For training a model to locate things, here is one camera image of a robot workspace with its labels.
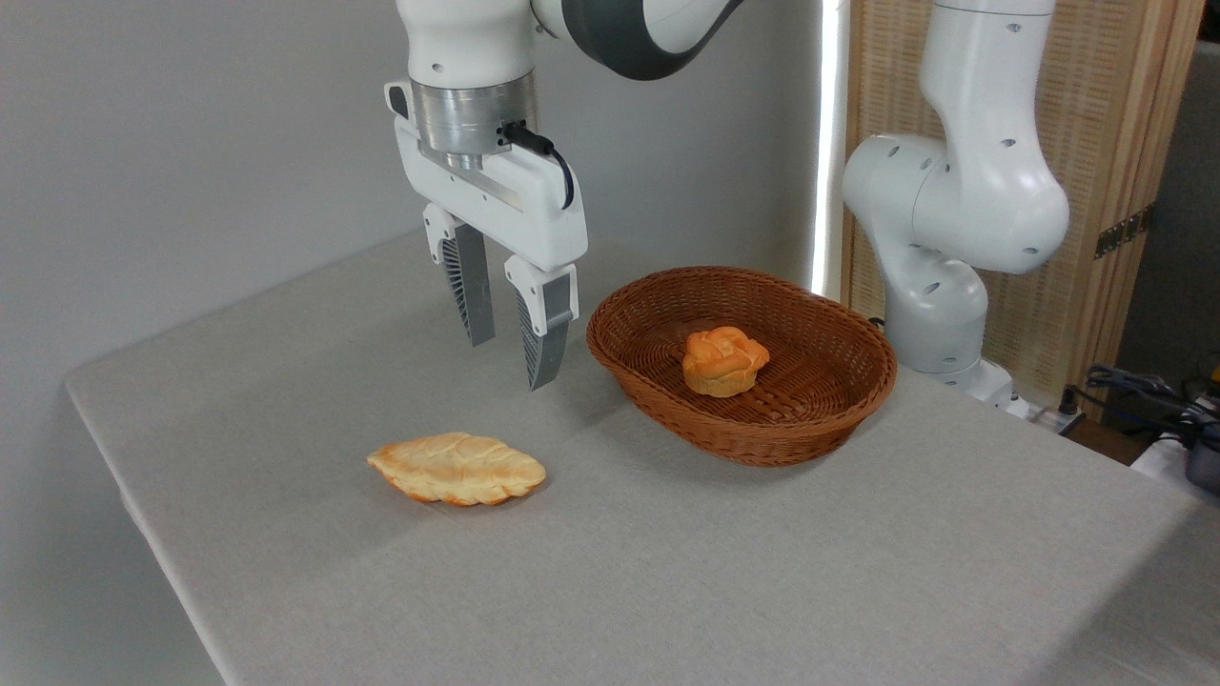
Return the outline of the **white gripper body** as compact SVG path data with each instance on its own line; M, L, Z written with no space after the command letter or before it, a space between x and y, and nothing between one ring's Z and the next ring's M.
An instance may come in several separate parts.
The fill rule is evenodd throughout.
M573 171L501 133L510 123L536 127L536 83L442 90L400 81L384 95L418 195L542 271L583 256L586 214Z

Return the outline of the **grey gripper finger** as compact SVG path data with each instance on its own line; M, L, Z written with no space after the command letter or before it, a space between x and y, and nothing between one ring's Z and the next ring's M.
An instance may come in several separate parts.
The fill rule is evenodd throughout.
M570 264L545 271L514 254L505 276L516 291L525 367L531 391L537 391L558 377L569 325L580 317L577 269Z
M497 334L484 236L436 203L423 212L433 261L444 270L458 312L472 345Z

